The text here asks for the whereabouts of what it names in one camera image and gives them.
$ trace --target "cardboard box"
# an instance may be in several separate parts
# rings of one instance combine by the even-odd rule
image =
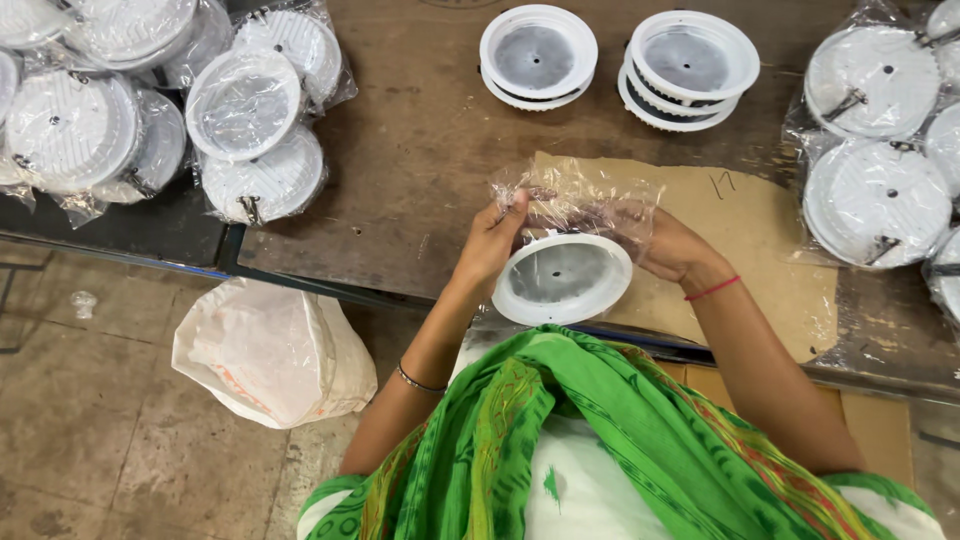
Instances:
[[[726,410],[736,412],[716,368],[657,360],[677,382],[693,388]],[[817,384],[830,407],[840,414],[867,461],[867,470],[913,489],[910,407],[904,400],[868,396]]]

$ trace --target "woman's arm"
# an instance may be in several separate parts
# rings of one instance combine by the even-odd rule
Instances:
[[[638,264],[693,296],[736,276],[707,242],[657,210]],[[691,302],[736,412],[815,475],[864,468],[850,432],[793,360],[744,282]]]
[[[473,219],[453,277],[400,359],[411,380],[427,388],[446,386],[473,313],[492,294],[510,256],[516,232],[526,219],[527,199],[521,189],[502,216],[494,203]],[[372,474],[410,431],[426,421],[442,396],[416,388],[394,371],[360,421],[340,474]]]

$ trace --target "handwritten number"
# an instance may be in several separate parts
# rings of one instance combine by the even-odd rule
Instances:
[[[733,177],[730,176],[730,171],[724,171],[723,174],[720,175],[720,180],[714,180],[712,175],[708,176],[710,177],[710,182],[713,184],[713,191],[716,192],[717,198],[721,201],[723,201],[723,195],[720,194],[720,185],[723,184],[724,178],[727,179],[727,183],[730,184],[730,188],[733,191],[736,191],[736,186],[733,185]]]

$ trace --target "gray inner surface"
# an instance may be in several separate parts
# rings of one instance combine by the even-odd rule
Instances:
[[[522,259],[510,272],[514,294],[524,300],[555,304],[576,298],[610,272],[610,254],[589,244],[559,244]]]
[[[220,89],[202,125],[227,152],[250,150],[283,126],[288,111],[283,85],[272,77],[238,79]]]
[[[647,40],[643,59],[669,83],[698,92],[723,87],[730,76],[720,47],[689,26],[672,26]]]
[[[493,61],[507,81],[540,90],[559,83],[573,70],[573,50],[552,28],[523,26],[500,40]]]

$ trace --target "woman's right hand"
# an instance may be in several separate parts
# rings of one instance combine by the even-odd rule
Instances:
[[[615,240],[634,262],[651,274],[679,283],[695,294],[734,276],[732,266],[706,240],[664,209],[653,212],[653,233],[645,237],[649,209],[640,201],[604,202],[599,212]]]

